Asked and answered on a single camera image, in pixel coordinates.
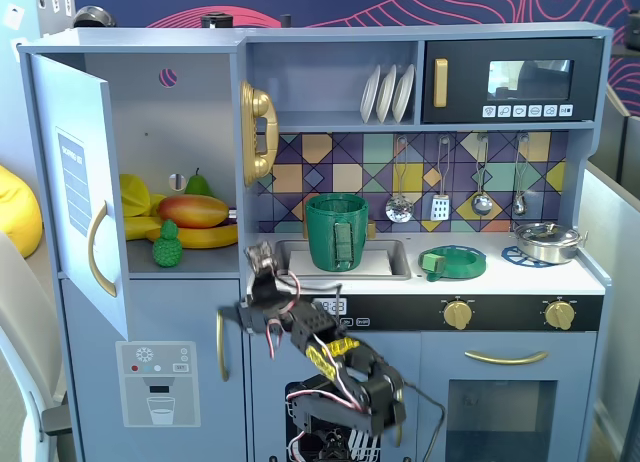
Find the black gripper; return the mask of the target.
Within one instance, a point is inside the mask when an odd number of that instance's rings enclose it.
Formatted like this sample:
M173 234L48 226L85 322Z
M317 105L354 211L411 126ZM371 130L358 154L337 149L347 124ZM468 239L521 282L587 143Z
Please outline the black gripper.
M251 306L260 309L267 318L282 318L299 302L301 284L291 271L279 269L277 257L268 242L245 249L245 256L254 274ZM277 283L294 288L294 292L280 290Z

